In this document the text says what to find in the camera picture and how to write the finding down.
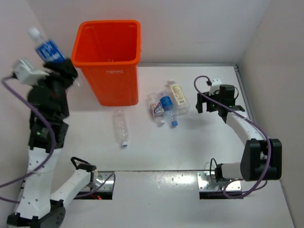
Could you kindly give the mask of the clear unlabelled bottle white cap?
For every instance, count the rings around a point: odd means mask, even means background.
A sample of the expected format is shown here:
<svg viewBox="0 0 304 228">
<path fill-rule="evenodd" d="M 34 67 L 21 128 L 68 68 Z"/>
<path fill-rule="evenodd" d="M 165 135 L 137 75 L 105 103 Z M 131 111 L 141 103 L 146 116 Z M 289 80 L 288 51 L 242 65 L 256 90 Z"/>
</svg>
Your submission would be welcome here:
<svg viewBox="0 0 304 228">
<path fill-rule="evenodd" d="M 128 128 L 123 110 L 116 110 L 113 114 L 114 132 L 121 148 L 128 147 Z"/>
</svg>

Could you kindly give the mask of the clear bottle cream label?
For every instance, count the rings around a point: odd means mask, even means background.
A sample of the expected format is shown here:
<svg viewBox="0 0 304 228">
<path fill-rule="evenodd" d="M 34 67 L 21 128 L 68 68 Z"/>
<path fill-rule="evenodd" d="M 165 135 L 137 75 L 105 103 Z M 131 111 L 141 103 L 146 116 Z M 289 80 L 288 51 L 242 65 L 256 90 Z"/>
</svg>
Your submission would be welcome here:
<svg viewBox="0 0 304 228">
<path fill-rule="evenodd" d="M 167 81 L 167 87 L 172 96 L 173 102 L 176 105 L 177 115 L 188 114 L 190 110 L 190 105 L 180 84 L 170 79 Z"/>
</svg>

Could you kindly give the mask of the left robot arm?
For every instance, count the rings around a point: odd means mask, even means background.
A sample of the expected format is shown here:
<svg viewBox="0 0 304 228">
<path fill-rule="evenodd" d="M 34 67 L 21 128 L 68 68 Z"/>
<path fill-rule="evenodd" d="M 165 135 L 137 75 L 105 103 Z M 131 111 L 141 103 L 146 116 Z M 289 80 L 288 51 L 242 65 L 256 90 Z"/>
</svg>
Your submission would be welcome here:
<svg viewBox="0 0 304 228">
<path fill-rule="evenodd" d="M 62 152 L 69 116 L 67 90 L 78 73 L 67 58 L 46 62 L 45 70 L 35 69 L 26 59 L 13 66 L 11 77 L 30 86 L 27 97 L 16 97 L 30 109 L 28 168 L 22 180 L 20 200 L 7 218 L 12 227 L 58 228 L 70 202 L 87 185 L 94 183 L 94 165 L 73 157 L 72 176 L 55 192 L 51 191 L 55 167 Z"/>
</svg>

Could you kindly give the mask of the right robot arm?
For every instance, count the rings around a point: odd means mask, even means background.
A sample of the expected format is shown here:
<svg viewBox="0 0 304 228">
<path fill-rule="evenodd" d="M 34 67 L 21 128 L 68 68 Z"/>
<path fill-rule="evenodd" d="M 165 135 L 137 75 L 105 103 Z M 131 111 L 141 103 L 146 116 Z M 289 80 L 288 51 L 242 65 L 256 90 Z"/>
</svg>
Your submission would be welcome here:
<svg viewBox="0 0 304 228">
<path fill-rule="evenodd" d="M 203 112 L 217 112 L 225 124 L 234 130 L 244 145 L 240 162 L 221 163 L 215 168 L 215 179 L 242 179 L 245 181 L 278 180 L 282 175 L 282 143 L 270 139 L 250 123 L 245 109 L 236 104 L 235 88 L 219 85 L 213 92 L 197 94 L 196 109 Z"/>
</svg>

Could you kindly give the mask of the clear bottle blue label white cap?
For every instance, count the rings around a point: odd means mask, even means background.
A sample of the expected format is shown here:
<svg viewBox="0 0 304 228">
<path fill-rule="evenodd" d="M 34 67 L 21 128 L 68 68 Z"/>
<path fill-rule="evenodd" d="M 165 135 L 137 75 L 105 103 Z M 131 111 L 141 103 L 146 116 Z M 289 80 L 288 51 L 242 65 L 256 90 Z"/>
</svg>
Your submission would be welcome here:
<svg viewBox="0 0 304 228">
<path fill-rule="evenodd" d="M 64 56 L 63 52 L 60 50 L 60 48 L 56 45 L 56 43 L 53 40 L 43 36 L 36 27 L 30 27 L 28 29 L 28 35 L 35 43 L 35 47 L 34 47 L 35 52 L 43 60 L 44 63 L 46 62 L 60 63 L 65 59 L 69 58 Z M 73 82 L 63 82 L 60 79 L 60 76 L 49 74 L 49 76 L 46 77 L 45 79 L 39 80 L 39 83 L 42 84 L 43 80 L 45 81 L 45 84 L 49 84 L 54 81 L 59 81 L 63 84 L 65 88 L 69 88 L 71 87 L 71 85 L 80 86 L 78 77 Z"/>
</svg>

